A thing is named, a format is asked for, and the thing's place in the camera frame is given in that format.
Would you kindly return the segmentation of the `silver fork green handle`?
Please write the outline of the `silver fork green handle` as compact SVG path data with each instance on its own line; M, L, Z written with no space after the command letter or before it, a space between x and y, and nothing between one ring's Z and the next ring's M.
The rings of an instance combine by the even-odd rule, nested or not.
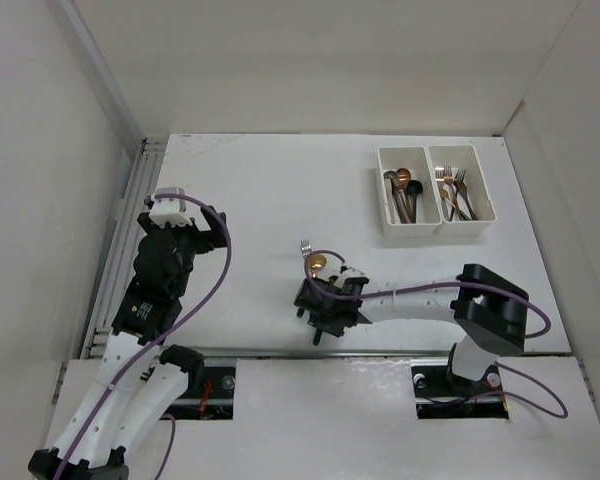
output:
M310 255L313 254L313 249L308 239L303 239L300 241L300 251L304 259L307 259Z

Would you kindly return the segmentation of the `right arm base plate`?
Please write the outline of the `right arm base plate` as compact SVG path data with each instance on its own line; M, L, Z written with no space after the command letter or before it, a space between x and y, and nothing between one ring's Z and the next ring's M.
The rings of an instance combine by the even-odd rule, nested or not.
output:
M490 366L481 380L452 375L447 365L412 364L416 415L420 420L509 419L499 392L500 372Z

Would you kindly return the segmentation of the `black fork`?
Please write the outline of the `black fork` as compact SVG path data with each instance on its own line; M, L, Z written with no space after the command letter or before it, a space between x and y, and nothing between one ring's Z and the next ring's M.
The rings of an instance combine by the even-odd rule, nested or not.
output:
M471 202L469 200L468 188L467 188L466 184L462 181L457 181L457 188L460 193L460 196L464 200L464 203L469 211L469 215L470 215L471 219L473 221L477 221L478 216L476 215L476 213L474 212L474 210L472 208Z

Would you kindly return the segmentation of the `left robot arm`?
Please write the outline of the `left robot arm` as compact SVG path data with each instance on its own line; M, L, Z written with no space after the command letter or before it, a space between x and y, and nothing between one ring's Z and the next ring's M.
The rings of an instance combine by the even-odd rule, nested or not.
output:
M153 203L139 215L145 235L99 370L62 434L33 453L28 470L35 478L128 478L126 463L150 427L180 395L203 387L203 355L164 345L180 323L195 257L231 247L226 215L211 206L201 212L206 230L180 207Z

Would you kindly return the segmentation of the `silver ridged spoon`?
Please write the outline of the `silver ridged spoon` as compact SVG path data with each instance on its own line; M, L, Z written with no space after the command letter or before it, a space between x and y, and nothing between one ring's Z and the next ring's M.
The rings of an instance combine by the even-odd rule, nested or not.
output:
M395 192L397 192L397 191L401 191L400 187L399 187L398 175L397 175L397 173L395 171L388 170L388 171L384 172L384 179L389 181L389 185L390 185L390 188L391 188L391 196L392 196L392 198L394 200L393 194Z

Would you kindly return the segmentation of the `gold spoon green handle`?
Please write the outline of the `gold spoon green handle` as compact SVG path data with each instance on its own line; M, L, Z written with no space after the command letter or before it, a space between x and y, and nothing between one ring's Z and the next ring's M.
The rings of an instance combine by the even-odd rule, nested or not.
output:
M317 278L318 274L327 265L327 259L323 254L310 253L309 255L306 256L305 263L308 268L310 277Z
M323 334L324 334L324 331L322 329L317 329L315 331L315 334L314 334L314 337L312 340L312 343L314 346L320 345Z

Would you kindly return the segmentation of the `copper round spoon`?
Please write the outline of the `copper round spoon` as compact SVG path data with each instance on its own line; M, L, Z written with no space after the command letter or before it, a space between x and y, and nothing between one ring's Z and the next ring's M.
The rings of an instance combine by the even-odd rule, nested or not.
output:
M402 193L402 197L404 200L404 204L405 204L407 216L409 218L409 222L414 223L415 216L413 213L413 208L412 208L411 202L407 195L407 186L408 186L409 181L411 180L411 173L407 168L404 168L404 167L398 168L396 170L396 173L398 175L399 187L400 187L400 190Z

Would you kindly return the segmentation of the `thin copper bent fork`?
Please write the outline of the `thin copper bent fork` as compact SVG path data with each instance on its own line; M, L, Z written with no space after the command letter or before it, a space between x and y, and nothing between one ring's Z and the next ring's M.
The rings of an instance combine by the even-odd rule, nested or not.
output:
M456 198L455 191L454 191L454 180L453 180L453 176L452 176L451 167L444 166L442 169L442 175L443 175L443 182L446 185L447 190L449 191L449 193L447 194L447 197L451 200L451 203L453 205L454 215L457 217L458 220L460 220L461 219L461 211L460 211L460 207L458 205L457 198Z

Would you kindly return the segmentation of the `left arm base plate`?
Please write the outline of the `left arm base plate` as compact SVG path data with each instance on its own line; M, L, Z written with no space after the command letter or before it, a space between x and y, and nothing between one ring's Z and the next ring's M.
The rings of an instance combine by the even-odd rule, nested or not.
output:
M201 380L190 379L184 394L165 411L176 420L232 420L236 363L213 360L205 365Z

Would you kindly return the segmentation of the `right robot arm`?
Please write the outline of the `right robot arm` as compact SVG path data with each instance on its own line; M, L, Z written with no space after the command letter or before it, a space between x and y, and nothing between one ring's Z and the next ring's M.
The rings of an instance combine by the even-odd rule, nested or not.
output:
M479 264L466 264L456 279L478 286L400 294L386 285L386 296L364 299L373 283L360 271L343 267L303 280L294 306L298 316L309 315L308 324L316 329L315 344L323 334L341 337L349 328L385 321L441 321L458 326L464 337L451 349L443 381L450 391L464 394L497 359L524 352L528 294Z

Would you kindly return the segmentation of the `black round spoon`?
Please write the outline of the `black round spoon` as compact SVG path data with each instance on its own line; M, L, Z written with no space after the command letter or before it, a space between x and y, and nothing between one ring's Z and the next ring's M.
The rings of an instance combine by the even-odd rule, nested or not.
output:
M418 198L419 196L422 194L423 192L423 185L420 181L418 180L410 180L407 186L407 195L408 198L411 202L412 208L413 208L413 213L415 216L415 222L417 222L417 202L418 202Z

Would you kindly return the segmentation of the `brown wooden fork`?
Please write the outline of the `brown wooden fork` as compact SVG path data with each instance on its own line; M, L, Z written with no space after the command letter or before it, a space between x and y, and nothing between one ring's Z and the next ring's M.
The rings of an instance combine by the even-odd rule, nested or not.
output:
M476 221L478 219L478 216L474 212L472 205L470 203L469 195L468 195L468 187L466 186L466 184L464 182L465 177L466 177L466 170L464 168L459 168L456 171L456 175L454 178L456 190L458 191L460 197L463 199L464 204L468 209L471 219Z

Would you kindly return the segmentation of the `brown wooden spoon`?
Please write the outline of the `brown wooden spoon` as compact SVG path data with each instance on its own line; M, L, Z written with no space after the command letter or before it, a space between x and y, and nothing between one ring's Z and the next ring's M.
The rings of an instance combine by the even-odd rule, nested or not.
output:
M401 222L404 224L414 223L414 214L405 193L397 191L393 194L393 197Z

